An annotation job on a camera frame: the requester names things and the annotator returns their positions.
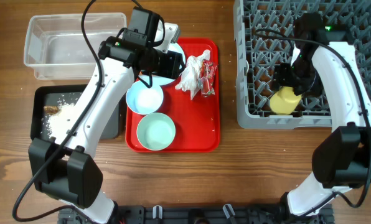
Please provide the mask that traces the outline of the brown food scrap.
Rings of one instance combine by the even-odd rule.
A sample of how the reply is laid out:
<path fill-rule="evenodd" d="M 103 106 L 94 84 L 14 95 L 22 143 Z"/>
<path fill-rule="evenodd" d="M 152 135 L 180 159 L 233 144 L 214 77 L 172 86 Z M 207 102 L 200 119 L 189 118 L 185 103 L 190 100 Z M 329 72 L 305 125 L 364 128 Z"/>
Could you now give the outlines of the brown food scrap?
<path fill-rule="evenodd" d="M 45 105 L 44 112 L 49 115 L 57 114 L 60 111 L 58 106 Z"/>

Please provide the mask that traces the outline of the light blue plate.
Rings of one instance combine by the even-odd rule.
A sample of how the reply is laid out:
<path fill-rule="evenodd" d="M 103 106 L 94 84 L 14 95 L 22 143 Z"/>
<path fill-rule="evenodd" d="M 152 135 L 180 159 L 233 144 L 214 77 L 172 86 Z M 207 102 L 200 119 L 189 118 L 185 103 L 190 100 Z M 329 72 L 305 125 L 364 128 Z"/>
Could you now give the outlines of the light blue plate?
<path fill-rule="evenodd" d="M 179 44 L 170 44 L 168 51 L 181 53 L 184 57 L 184 63 L 186 62 L 185 53 Z M 147 49 L 145 53 L 146 55 L 144 55 L 142 59 L 140 74 L 137 76 L 138 81 L 141 81 L 146 87 L 151 88 L 153 85 L 168 85 L 177 80 L 153 75 L 151 71 L 153 70 L 154 61 L 156 60 L 157 49 Z"/>

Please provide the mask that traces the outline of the white rice pile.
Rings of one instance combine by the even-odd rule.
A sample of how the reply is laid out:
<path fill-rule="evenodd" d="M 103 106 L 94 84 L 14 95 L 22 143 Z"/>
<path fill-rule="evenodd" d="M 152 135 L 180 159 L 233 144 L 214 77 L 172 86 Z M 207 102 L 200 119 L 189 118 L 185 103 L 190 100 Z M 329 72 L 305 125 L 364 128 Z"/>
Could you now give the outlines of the white rice pile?
<path fill-rule="evenodd" d="M 49 115 L 45 113 L 42 124 L 45 125 L 42 131 L 47 135 L 47 138 L 51 138 L 54 134 L 58 134 L 62 128 L 65 128 L 69 123 L 69 119 L 73 115 L 73 109 L 75 103 L 63 103 L 58 105 L 60 111 L 57 114 Z"/>

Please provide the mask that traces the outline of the white napkin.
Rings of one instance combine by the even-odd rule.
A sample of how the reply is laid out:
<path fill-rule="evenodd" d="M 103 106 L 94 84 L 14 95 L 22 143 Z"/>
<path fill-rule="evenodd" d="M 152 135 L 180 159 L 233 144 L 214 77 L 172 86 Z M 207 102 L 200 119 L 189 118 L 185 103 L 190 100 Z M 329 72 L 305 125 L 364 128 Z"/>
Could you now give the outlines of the white napkin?
<path fill-rule="evenodd" d="M 184 92 L 190 91 L 191 100 L 193 100 L 199 90 L 198 82 L 203 60 L 210 60 L 210 50 L 204 50 L 203 53 L 197 57 L 193 55 L 188 57 L 185 69 L 181 73 L 181 80 L 175 86 L 176 90 L 182 90 Z"/>

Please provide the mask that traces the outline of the yellow plastic cup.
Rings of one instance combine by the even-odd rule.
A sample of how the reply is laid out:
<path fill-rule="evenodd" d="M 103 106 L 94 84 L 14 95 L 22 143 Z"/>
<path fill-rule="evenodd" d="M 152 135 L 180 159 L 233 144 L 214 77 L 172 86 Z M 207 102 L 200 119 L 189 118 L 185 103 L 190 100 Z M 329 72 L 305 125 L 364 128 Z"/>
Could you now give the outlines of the yellow plastic cup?
<path fill-rule="evenodd" d="M 296 95 L 292 87 L 281 87 L 270 99 L 270 108 L 276 114 L 291 114 L 299 102 L 302 95 Z"/>

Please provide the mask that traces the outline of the pale green bowl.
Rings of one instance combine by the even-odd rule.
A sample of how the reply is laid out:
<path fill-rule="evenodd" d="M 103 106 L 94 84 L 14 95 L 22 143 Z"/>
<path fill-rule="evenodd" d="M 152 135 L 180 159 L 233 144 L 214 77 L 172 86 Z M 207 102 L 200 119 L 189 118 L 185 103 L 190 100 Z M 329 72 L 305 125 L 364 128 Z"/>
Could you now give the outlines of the pale green bowl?
<path fill-rule="evenodd" d="M 141 119 L 136 130 L 139 143 L 150 151 L 161 151 L 171 145 L 176 126 L 168 115 L 151 113 Z"/>

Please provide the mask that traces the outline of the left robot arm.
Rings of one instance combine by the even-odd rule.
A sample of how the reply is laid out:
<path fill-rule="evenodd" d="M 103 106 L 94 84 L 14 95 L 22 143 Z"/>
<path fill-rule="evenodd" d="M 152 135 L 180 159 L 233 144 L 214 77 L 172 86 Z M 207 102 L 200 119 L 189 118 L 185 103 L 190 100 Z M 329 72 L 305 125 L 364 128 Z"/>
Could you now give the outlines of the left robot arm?
<path fill-rule="evenodd" d="M 91 223 L 121 222 L 118 204 L 101 190 L 96 148 L 116 105 L 140 75 L 179 77 L 185 67 L 182 55 L 169 51 L 179 36 L 177 24 L 142 7 L 133 9 L 129 26 L 92 51 L 93 77 L 63 126 L 48 140 L 32 140 L 29 187 L 61 200 Z"/>

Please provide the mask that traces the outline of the light blue bowl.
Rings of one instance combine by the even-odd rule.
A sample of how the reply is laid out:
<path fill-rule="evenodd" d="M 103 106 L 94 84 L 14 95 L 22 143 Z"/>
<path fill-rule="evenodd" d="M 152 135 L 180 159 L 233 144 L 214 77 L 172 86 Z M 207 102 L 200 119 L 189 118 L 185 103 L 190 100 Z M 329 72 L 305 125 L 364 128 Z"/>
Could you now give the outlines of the light blue bowl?
<path fill-rule="evenodd" d="M 141 81 L 132 84 L 126 93 L 128 108 L 137 114 L 147 115 L 157 111 L 164 99 L 164 93 L 159 85 L 146 87 Z"/>

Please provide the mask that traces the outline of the red snack wrapper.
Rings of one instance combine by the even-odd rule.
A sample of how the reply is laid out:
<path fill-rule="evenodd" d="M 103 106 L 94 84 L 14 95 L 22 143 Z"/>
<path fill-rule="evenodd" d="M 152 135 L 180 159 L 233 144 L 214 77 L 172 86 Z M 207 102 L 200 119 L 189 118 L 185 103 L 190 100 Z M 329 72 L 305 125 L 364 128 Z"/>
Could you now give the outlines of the red snack wrapper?
<path fill-rule="evenodd" d="M 199 89 L 203 96 L 214 95 L 214 80 L 218 65 L 209 60 L 203 59 L 200 69 Z"/>

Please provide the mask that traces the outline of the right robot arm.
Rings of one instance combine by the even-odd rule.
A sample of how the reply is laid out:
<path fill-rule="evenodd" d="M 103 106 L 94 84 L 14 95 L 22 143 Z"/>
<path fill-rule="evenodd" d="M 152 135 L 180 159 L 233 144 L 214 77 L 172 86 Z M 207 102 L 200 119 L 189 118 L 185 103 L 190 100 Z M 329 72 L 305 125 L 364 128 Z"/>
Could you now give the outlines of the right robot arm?
<path fill-rule="evenodd" d="M 312 172 L 286 193 L 289 218 L 306 218 L 336 197 L 371 184 L 371 101 L 357 68 L 355 47 L 346 26 L 325 25 L 305 13 L 293 24 L 289 63 L 275 66 L 271 110 L 290 114 L 304 95 L 324 93 L 332 132 L 314 151 Z"/>

